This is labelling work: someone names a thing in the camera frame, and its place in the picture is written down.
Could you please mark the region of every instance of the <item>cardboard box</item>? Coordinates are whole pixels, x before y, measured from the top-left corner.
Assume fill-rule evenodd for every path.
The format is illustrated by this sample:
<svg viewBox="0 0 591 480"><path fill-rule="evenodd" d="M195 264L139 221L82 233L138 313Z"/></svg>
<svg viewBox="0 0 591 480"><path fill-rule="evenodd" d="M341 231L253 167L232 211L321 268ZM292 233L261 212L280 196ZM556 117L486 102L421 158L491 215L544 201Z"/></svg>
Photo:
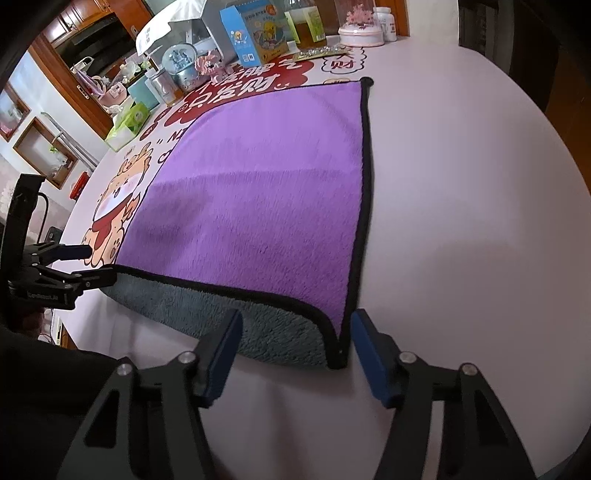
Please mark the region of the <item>cardboard box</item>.
<svg viewBox="0 0 591 480"><path fill-rule="evenodd" d="M243 67L264 65L287 51L278 12L268 0L234 5L220 15Z"/></svg>

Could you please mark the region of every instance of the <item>purple towel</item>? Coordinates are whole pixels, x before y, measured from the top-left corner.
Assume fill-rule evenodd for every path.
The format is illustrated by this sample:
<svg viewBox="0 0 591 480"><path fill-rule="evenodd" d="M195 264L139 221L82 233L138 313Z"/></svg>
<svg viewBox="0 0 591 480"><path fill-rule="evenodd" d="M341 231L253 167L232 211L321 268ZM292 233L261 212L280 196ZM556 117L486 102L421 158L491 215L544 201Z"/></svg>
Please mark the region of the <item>purple towel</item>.
<svg viewBox="0 0 591 480"><path fill-rule="evenodd" d="M287 310L290 299L307 304L346 363L371 205L371 83L298 87L205 113L150 184L116 263L229 287L222 294L275 295Z"/></svg>

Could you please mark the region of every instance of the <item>snow globe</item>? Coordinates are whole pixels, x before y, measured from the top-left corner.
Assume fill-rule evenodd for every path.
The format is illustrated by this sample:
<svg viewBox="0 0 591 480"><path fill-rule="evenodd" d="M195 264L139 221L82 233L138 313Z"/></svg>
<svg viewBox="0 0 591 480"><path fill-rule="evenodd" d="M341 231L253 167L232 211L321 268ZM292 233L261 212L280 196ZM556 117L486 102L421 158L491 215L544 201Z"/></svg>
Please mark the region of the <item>snow globe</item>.
<svg viewBox="0 0 591 480"><path fill-rule="evenodd" d="M340 42L349 47L384 45L384 34L374 17L374 0L337 0Z"/></svg>

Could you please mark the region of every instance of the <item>tissue box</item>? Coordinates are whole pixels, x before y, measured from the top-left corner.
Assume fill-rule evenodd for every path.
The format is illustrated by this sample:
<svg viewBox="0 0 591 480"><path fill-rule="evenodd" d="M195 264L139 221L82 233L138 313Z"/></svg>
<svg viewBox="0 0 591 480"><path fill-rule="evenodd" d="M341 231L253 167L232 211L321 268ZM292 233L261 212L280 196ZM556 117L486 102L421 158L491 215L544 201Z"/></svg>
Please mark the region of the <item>tissue box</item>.
<svg viewBox="0 0 591 480"><path fill-rule="evenodd" d="M105 142L118 152L139 134L149 116L150 110L143 103L136 103L127 112L117 115Z"/></svg>

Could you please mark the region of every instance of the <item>metal tin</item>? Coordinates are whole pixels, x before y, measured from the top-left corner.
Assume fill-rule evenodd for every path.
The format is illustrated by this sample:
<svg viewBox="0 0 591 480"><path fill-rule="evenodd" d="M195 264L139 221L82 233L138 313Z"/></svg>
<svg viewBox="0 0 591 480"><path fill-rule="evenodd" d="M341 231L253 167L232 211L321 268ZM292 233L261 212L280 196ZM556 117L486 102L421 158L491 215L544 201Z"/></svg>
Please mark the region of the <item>metal tin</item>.
<svg viewBox="0 0 591 480"><path fill-rule="evenodd" d="M150 80L167 106L173 106L183 99L183 91L174 83L173 78L166 70L160 70Z"/></svg>
<svg viewBox="0 0 591 480"><path fill-rule="evenodd" d="M194 64L189 65L178 73L171 75L184 93L189 93L209 80L206 75L200 75Z"/></svg>

